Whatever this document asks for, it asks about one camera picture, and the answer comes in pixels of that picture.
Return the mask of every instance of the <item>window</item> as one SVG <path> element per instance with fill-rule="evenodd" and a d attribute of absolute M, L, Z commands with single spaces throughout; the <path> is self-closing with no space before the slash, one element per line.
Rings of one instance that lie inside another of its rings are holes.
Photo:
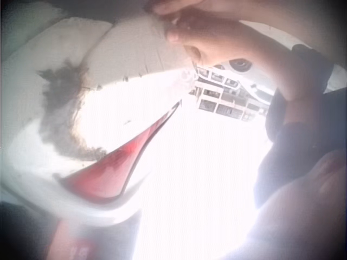
<path fill-rule="evenodd" d="M 254 104 L 248 104 L 247 108 L 254 110 L 254 111 L 259 111 L 260 107 L 254 105 Z"/>
<path fill-rule="evenodd" d="M 225 70 L 225 68 L 224 68 L 222 65 L 220 65 L 220 64 L 217 64 L 217 65 L 214 66 L 214 67 L 217 68 L 217 69 Z"/>
<path fill-rule="evenodd" d="M 212 97 L 217 98 L 217 99 L 219 99 L 219 97 L 220 97 L 220 94 L 218 92 L 210 91 L 207 89 L 204 90 L 204 95 L 212 96 Z"/>
<path fill-rule="evenodd" d="M 254 114 L 245 113 L 242 117 L 242 121 L 249 122 L 249 121 L 252 121 L 254 118 L 255 118 Z"/>
<path fill-rule="evenodd" d="M 218 107 L 217 107 L 216 114 L 226 115 L 226 116 L 231 117 L 232 112 L 233 112 L 233 109 L 231 107 L 219 104 Z"/>
<path fill-rule="evenodd" d="M 233 92 L 233 90 L 231 88 L 228 88 L 228 87 L 224 87 L 224 93 L 231 93 Z"/>
<path fill-rule="evenodd" d="M 241 107 L 246 106 L 247 101 L 245 99 L 241 99 L 239 97 L 235 97 L 235 104 Z"/>
<path fill-rule="evenodd" d="M 200 102 L 199 109 L 214 112 L 217 103 L 202 99 Z"/>
<path fill-rule="evenodd" d="M 221 100 L 233 103 L 234 102 L 234 97 L 231 96 L 229 93 L 223 93 L 222 97 L 221 97 Z"/>
<path fill-rule="evenodd" d="M 208 77 L 209 71 L 206 69 L 199 68 L 199 74 L 204 77 Z"/>
<path fill-rule="evenodd" d="M 245 91 L 244 89 L 240 88 L 239 97 L 244 98 L 246 96 L 247 96 L 247 91 Z"/>
<path fill-rule="evenodd" d="M 231 108 L 222 104 L 218 105 L 217 111 L 216 111 L 216 114 L 225 115 L 230 118 L 236 118 L 236 119 L 240 119 L 242 117 L 242 113 L 243 113 L 242 110 Z"/>
<path fill-rule="evenodd" d="M 232 118 L 236 118 L 236 119 L 240 119 L 242 117 L 242 110 L 233 108 L 233 112 L 232 112 Z"/>
<path fill-rule="evenodd" d="M 211 79 L 218 81 L 218 82 L 223 82 L 224 77 L 221 75 L 218 75 L 216 73 L 212 73 Z"/>
<path fill-rule="evenodd" d="M 237 83 L 236 81 L 233 81 L 233 80 L 231 80 L 231 79 L 227 79 L 226 82 L 225 82 L 225 84 L 226 84 L 227 86 L 230 86 L 230 87 L 233 87 L 233 88 L 237 87 L 237 85 L 238 85 L 238 83 Z"/>

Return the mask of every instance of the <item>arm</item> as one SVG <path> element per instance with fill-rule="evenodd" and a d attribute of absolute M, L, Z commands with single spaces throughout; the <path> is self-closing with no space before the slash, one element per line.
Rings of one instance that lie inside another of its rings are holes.
<path fill-rule="evenodd" d="M 188 6 L 211 12 L 219 18 L 268 24 L 295 36 L 346 68 L 343 21 L 339 21 L 341 18 L 338 12 L 320 1 L 171 0 L 155 5 L 153 10 L 165 15 Z"/>
<path fill-rule="evenodd" d="M 181 18 L 189 29 L 168 32 L 168 39 L 182 44 L 192 59 L 203 66 L 245 58 L 261 67 L 287 100 L 285 124 L 317 125 L 319 93 L 316 79 L 304 61 L 277 41 L 239 22 L 191 12 Z"/>
<path fill-rule="evenodd" d="M 312 0 L 242 2 L 244 20 L 285 31 L 346 68 L 344 24 L 339 21 L 339 13 L 326 3 Z"/>
<path fill-rule="evenodd" d="M 286 99 L 284 124 L 303 122 L 316 131 L 321 98 L 316 78 L 304 61 L 287 48 L 266 36 L 261 39 L 247 59 L 275 81 Z"/>

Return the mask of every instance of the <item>bright sky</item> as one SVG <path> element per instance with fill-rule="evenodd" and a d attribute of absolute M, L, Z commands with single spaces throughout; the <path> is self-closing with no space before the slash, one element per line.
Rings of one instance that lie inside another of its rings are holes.
<path fill-rule="evenodd" d="M 142 259 L 214 259 L 237 248 L 256 217 L 253 184 L 271 146 L 264 119 L 242 122 L 194 109 L 163 132 L 163 147 L 145 187 L 134 253 Z"/>

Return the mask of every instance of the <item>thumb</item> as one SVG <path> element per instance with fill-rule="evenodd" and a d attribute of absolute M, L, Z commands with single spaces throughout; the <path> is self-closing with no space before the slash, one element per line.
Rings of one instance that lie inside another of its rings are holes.
<path fill-rule="evenodd" d="M 171 29 L 166 32 L 166 39 L 173 44 L 181 44 L 196 48 L 203 47 L 203 36 L 196 30 Z"/>

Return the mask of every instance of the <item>dark stain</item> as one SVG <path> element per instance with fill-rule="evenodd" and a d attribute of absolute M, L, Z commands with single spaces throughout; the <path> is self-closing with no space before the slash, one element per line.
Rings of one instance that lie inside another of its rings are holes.
<path fill-rule="evenodd" d="M 69 62 L 57 71 L 38 73 L 48 81 L 43 92 L 45 115 L 40 125 L 40 136 L 45 143 L 53 144 L 63 156 L 85 161 L 100 160 L 106 155 L 102 148 L 84 148 L 72 134 L 76 112 L 81 108 L 78 95 L 82 88 L 80 69 Z"/>

